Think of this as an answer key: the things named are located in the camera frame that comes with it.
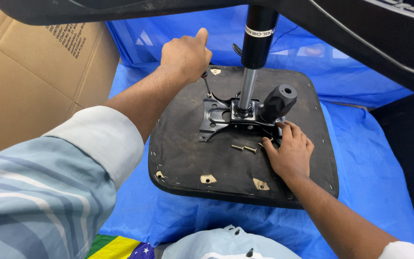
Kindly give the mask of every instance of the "cardboard box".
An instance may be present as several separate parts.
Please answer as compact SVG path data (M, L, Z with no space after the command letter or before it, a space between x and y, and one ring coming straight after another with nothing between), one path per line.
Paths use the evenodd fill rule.
M104 23L30 26L0 11L0 150L105 102L118 61Z

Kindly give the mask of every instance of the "screwdriver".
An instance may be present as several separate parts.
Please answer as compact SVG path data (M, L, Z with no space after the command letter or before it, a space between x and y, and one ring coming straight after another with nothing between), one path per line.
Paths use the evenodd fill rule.
M204 71L204 73L201 75L201 78L204 79L204 82L206 83L206 87L207 87L207 97L211 97L212 94L210 93L210 89L209 89L208 83L207 83L207 70Z

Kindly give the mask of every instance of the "light blue striped sleeve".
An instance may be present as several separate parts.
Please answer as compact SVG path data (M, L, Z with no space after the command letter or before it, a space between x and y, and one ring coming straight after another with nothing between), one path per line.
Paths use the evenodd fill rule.
M84 258L142 155L135 125L104 106L1 151L0 258Z

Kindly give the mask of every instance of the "cylinder label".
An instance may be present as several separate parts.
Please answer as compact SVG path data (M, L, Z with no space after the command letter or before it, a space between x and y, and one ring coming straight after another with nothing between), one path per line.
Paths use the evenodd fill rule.
M276 30L276 28L272 28L270 30L267 31L256 31L256 30L252 30L249 27L247 27L247 25L245 25L245 32L247 32L247 34L249 34L250 36L253 37L257 37L257 38L263 38L263 37L268 37L274 34L274 31Z

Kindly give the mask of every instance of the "screw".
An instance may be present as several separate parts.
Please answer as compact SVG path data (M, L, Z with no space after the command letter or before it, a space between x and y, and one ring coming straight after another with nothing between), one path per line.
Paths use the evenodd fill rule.
M238 147L238 146L235 146L235 145L231 145L232 147L235 147L235 148L237 148L237 149L240 149L240 150L244 150L244 148L243 147Z
M244 148L246 148L246 149L248 149L248 150L250 150L250 151L252 151L252 152L254 152L254 153L256 153L256 152L257 152L257 149L253 149L253 148L251 148L251 147L244 147Z

